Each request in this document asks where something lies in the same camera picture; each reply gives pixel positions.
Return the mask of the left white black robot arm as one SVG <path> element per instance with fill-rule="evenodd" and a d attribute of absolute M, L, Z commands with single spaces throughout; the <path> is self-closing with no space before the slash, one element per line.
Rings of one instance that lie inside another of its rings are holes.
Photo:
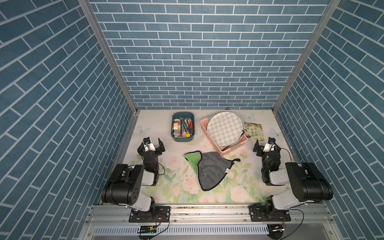
<path fill-rule="evenodd" d="M 161 175 L 158 156 L 165 151 L 165 147 L 161 140 L 158 142 L 156 147 L 150 137 L 143 138 L 138 147 L 143 164 L 116 165 L 102 190 L 101 199 L 104 204 L 129 207 L 140 217 L 156 214 L 154 198 L 141 193 L 141 187 L 154 187 Z"/>

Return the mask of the square flower pattern plate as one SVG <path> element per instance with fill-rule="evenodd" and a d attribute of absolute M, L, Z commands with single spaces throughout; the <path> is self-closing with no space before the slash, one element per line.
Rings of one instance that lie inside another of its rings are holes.
<path fill-rule="evenodd" d="M 240 146 L 242 146 L 245 142 L 248 141 L 248 138 L 245 135 L 245 132 L 242 133 L 241 137 L 238 139 L 238 141 L 230 146 L 226 146 L 222 149 L 222 152 L 225 152 L 228 149 L 234 150 Z"/>

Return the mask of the grey green cleaning cloth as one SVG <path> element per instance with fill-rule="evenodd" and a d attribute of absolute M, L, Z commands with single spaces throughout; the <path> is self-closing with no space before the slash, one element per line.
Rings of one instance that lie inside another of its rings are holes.
<path fill-rule="evenodd" d="M 184 158 L 198 175 L 201 189 L 205 192 L 216 188 L 235 162 L 241 161 L 240 159 L 227 160 L 217 152 L 202 153 L 201 151 L 186 153 Z"/>

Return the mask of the round blue checkered plate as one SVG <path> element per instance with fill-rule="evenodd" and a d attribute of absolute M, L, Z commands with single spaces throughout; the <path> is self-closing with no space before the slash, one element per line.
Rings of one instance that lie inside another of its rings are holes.
<path fill-rule="evenodd" d="M 213 116 L 208 123 L 207 132 L 219 147 L 228 147 L 244 134 L 243 120 L 232 112 L 222 112 Z"/>

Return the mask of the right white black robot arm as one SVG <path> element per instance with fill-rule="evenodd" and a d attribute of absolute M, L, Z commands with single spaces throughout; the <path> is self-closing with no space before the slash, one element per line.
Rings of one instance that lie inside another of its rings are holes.
<path fill-rule="evenodd" d="M 269 138 L 264 146 L 255 143 L 253 151 L 262 158 L 263 183 L 267 186 L 289 187 L 280 194 L 269 196 L 263 204 L 251 205 L 249 210 L 253 222 L 289 222 L 289 211 L 294 207 L 333 198 L 331 185 L 315 164 L 288 162 L 283 168 L 281 150 L 274 138 Z"/>

